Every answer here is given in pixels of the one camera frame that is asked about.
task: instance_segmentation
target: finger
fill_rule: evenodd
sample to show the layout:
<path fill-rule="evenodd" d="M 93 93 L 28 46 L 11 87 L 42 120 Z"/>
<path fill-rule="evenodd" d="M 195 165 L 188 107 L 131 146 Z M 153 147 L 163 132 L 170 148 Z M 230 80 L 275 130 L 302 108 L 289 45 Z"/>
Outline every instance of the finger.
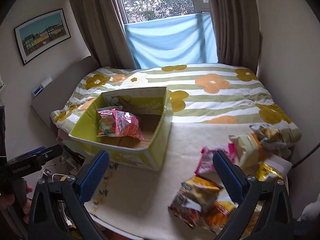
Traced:
<path fill-rule="evenodd" d="M 31 193 L 32 191 L 33 191 L 32 187 L 29 184 L 27 184 L 27 194 Z"/>
<path fill-rule="evenodd" d="M 24 216 L 23 221 L 25 221 L 28 224 L 29 223 L 29 215 Z"/>
<path fill-rule="evenodd" d="M 14 195 L 13 194 L 2 194 L 0 196 L 0 203 L 3 203 L 4 205 L 10 206 L 14 203 Z"/>
<path fill-rule="evenodd" d="M 26 204 L 23 207 L 23 212 L 28 215 L 30 213 L 30 208 L 31 208 L 31 200 L 27 199 Z"/>

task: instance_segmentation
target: bed headboard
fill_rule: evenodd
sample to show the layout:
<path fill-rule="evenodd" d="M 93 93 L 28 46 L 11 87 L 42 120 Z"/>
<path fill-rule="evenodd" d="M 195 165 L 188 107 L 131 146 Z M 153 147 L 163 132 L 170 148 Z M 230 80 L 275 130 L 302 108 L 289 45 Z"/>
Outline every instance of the bed headboard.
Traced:
<path fill-rule="evenodd" d="M 62 109 L 81 79 L 96 69 L 93 58 L 88 56 L 67 68 L 32 100 L 31 106 L 51 130 L 57 131 L 50 119 L 51 112 Z"/>

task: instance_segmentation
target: bed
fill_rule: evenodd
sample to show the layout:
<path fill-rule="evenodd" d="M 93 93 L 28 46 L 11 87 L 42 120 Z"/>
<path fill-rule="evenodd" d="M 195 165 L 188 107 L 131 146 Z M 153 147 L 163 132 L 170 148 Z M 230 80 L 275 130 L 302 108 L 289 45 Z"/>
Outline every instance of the bed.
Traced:
<path fill-rule="evenodd" d="M 156 86 L 168 87 L 174 112 L 161 171 L 110 163 L 85 207 L 96 222 L 130 239 L 208 239 L 211 233 L 191 230 L 167 211 L 180 182 L 192 176 L 201 147 L 226 143 L 229 134 L 250 133 L 252 123 L 275 125 L 288 144 L 301 137 L 252 71 L 223 64 L 97 69 L 88 57 L 56 78 L 32 106 L 55 132 L 63 131 L 64 144 L 82 154 L 68 133 L 100 93 Z"/>

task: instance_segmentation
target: painting of houses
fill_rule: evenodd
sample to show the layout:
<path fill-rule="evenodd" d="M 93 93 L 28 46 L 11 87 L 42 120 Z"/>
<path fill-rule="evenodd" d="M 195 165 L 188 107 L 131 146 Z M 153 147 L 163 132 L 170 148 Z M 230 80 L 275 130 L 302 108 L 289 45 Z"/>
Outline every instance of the painting of houses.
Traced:
<path fill-rule="evenodd" d="M 23 64 L 71 37 L 62 9 L 23 23 L 15 33 Z"/>

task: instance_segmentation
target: striped bedspread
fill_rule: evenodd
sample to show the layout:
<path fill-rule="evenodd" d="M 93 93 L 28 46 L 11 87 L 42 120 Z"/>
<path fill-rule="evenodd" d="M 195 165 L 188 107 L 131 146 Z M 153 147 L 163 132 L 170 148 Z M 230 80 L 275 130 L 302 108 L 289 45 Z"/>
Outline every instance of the striped bedspread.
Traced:
<path fill-rule="evenodd" d="M 102 92 L 166 86 L 174 111 L 173 122 L 274 124 L 287 142 L 300 140 L 301 132 L 276 105 L 256 75 L 243 67 L 190 64 L 126 71 L 100 68 L 85 76 L 64 109 L 51 113 L 58 128 L 70 132 Z"/>

